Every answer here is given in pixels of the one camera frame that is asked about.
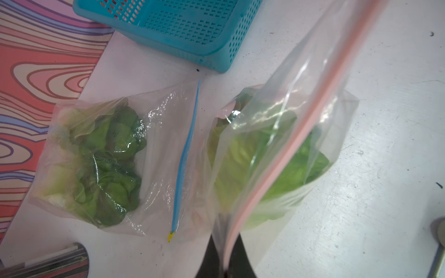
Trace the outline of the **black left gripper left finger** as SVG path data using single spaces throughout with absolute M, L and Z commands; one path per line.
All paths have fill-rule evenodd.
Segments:
M 220 277 L 220 259 L 213 240 L 210 236 L 206 252 L 201 263 L 196 278 L 219 278 Z

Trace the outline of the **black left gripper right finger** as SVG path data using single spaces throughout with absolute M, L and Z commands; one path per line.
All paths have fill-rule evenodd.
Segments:
M 229 267 L 225 271 L 226 278 L 256 278 L 256 274 L 250 264 L 248 255 L 246 253 L 245 246 L 241 235 L 235 242 L 230 261 Z

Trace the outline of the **pink-zip clear zip-top bag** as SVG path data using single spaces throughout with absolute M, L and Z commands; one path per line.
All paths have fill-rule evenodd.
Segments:
M 299 201 L 296 207 L 288 206 L 282 218 L 246 228 L 252 212 L 314 128 L 319 134 L 312 141 L 312 149 L 328 158 L 328 170 L 338 159 L 359 104 L 345 89 L 350 68 L 384 6 L 385 1 L 334 1 L 262 87 L 242 91 L 253 97 L 222 132 L 213 164 L 206 146 L 206 204 L 214 218 L 211 235 L 220 259 L 219 278 L 225 278 L 238 235 L 253 267 L 254 252 L 266 251 L 313 189 L 316 180 L 262 205 L 263 210 L 271 210 L 280 202 Z M 282 136 L 270 137 L 262 160 L 233 203 L 222 205 L 214 184 L 230 143 L 263 127 L 278 130 L 292 115 L 296 121 Z

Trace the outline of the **light green chinese cabbage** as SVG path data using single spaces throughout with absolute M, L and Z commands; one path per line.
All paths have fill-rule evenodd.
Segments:
M 227 105 L 230 110 L 229 115 L 216 118 L 216 125 L 212 128 L 207 141 L 207 155 L 211 164 L 214 163 L 222 132 L 241 113 L 252 97 L 252 94 L 247 92 L 238 94 Z M 272 135 L 282 136 L 296 119 L 297 117 L 292 115 L 290 119 L 284 121 L 278 130 L 274 130 L 272 126 L 263 127 L 253 132 L 247 132 L 230 143 L 227 158 L 222 163 L 214 184 L 222 205 L 232 204 L 244 188 L 252 172 L 256 170 L 258 163 L 262 160 L 270 137 Z M 310 132 L 300 149 L 264 195 L 255 211 L 252 212 L 245 223 L 246 228 L 255 228 L 268 220 L 282 218 L 287 212 L 287 207 L 296 207 L 299 203 L 298 200 L 280 202 L 277 207 L 271 210 L 263 210 L 261 206 L 295 193 L 299 188 L 318 179 L 328 170 L 331 166 L 328 158 L 320 151 L 312 149 L 312 141 L 318 134 L 317 127 Z

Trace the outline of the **blue-zip clear zip-top bag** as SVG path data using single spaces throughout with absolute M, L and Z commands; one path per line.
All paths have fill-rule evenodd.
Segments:
M 80 220 L 114 234 L 148 236 L 165 234 L 177 227 L 189 193 L 188 174 L 199 111 L 200 86 L 201 83 L 195 81 L 155 92 L 120 97 L 127 98 L 129 106 L 143 120 L 147 141 L 146 147 L 135 157 L 136 170 L 141 176 L 139 206 L 135 211 L 128 213 L 120 224 L 99 228 L 36 196 L 39 179 L 48 162 L 49 135 L 59 108 L 64 105 L 85 107 L 99 103 L 82 100 L 63 101 L 55 107 L 48 137 L 32 183 L 31 203 L 58 217 Z

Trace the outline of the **metal pen holder cup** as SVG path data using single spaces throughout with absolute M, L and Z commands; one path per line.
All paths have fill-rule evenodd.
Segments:
M 86 278 L 89 255 L 81 243 L 9 267 L 1 267 L 2 278 Z

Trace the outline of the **dark green bagged cabbage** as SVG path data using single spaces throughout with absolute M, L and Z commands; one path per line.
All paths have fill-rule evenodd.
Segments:
M 38 199 L 96 227 L 120 224 L 139 206 L 135 157 L 146 127 L 127 98 L 59 108 Z

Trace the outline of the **teal plastic basket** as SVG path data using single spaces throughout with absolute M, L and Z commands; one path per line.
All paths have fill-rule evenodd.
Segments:
M 231 67 L 261 1 L 80 0 L 74 12 L 200 66 Z

